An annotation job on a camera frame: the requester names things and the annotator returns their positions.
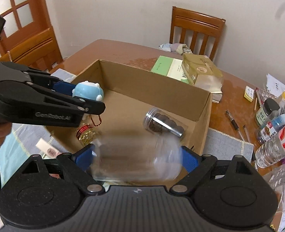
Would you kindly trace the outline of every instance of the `metal screw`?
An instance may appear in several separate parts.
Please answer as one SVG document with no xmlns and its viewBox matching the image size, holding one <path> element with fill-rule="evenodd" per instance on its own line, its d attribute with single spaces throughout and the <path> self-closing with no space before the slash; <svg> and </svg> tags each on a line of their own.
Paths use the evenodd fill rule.
<svg viewBox="0 0 285 232">
<path fill-rule="evenodd" d="M 96 193 L 96 192 L 100 192 L 103 189 L 103 187 L 98 184 L 92 184 L 92 185 L 89 185 L 86 189 L 91 193 Z"/>
<path fill-rule="evenodd" d="M 175 185 L 172 187 L 172 190 L 176 193 L 184 193 L 188 190 L 188 188 L 185 185 Z"/>
</svg>

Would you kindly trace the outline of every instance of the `table top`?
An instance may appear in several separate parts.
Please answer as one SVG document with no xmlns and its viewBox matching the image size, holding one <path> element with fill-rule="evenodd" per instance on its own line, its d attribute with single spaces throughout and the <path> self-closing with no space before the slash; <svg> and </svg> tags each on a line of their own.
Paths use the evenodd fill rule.
<svg viewBox="0 0 285 232">
<path fill-rule="evenodd" d="M 132 43 L 99 39 L 67 58 L 57 68 L 62 68 L 73 74 L 79 74 L 93 61 L 103 59 L 151 70 L 160 55 L 182 59 L 182 56 L 176 53 Z M 250 103 L 244 98 L 245 87 L 248 85 L 255 89 L 255 86 L 227 72 L 223 72 L 223 75 L 223 97 L 219 104 L 212 104 L 209 127 L 239 138 L 238 133 L 233 129 L 225 113 L 226 110 L 229 110 L 244 138 L 246 138 L 246 134 L 243 125 L 247 126 L 250 142 L 254 144 L 254 149 L 257 150 L 260 145 L 254 134 L 255 129 L 258 127 L 254 120 L 254 100 Z M 259 173 L 264 175 L 271 169 L 272 167 L 259 169 Z"/>
</svg>

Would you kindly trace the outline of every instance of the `chair backrest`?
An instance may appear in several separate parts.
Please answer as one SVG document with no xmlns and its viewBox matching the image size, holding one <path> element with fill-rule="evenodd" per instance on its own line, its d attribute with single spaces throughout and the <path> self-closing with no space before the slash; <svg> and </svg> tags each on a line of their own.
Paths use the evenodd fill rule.
<svg viewBox="0 0 285 232">
<path fill-rule="evenodd" d="M 173 13 L 172 13 L 172 24 L 170 29 L 170 39 L 169 42 L 173 43 L 173 37 L 174 37 L 174 28 L 180 27 L 181 29 L 181 36 L 180 36 L 180 43 L 184 43 L 186 30 L 192 30 L 194 31 L 190 49 L 193 52 L 196 38 L 198 33 L 203 33 L 204 38 L 202 42 L 202 46 L 199 51 L 199 55 L 204 55 L 206 50 L 206 45 L 208 41 L 208 37 L 212 36 L 215 38 L 215 41 L 213 43 L 213 48 L 210 52 L 209 58 L 213 60 L 216 50 L 219 44 L 219 40 L 222 34 L 222 30 L 225 24 L 224 19 L 220 19 L 217 17 L 212 17 L 209 15 L 205 15 L 199 12 L 177 8 L 173 6 Z"/>
<path fill-rule="evenodd" d="M 0 57 L 0 61 L 10 61 L 30 66 L 32 68 L 49 71 L 52 64 L 63 62 L 53 28 L 27 39 L 23 43 L 10 50 L 10 53 Z"/>
</svg>

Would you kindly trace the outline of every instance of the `wooden door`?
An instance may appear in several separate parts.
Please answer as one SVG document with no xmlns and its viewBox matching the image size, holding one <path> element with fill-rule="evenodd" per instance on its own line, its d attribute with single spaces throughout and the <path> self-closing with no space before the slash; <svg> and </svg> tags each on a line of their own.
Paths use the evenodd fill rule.
<svg viewBox="0 0 285 232">
<path fill-rule="evenodd" d="M 45 0 L 0 0 L 0 15 L 6 20 L 1 55 L 51 26 Z"/>
</svg>

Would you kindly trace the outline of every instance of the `blue toy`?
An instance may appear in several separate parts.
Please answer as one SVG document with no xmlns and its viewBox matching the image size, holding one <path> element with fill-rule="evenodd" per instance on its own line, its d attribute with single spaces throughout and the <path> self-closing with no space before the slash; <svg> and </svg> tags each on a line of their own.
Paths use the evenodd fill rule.
<svg viewBox="0 0 285 232">
<path fill-rule="evenodd" d="M 72 96 L 103 101 L 104 91 L 98 83 L 95 84 L 89 81 L 84 81 L 76 85 L 72 90 Z"/>
</svg>

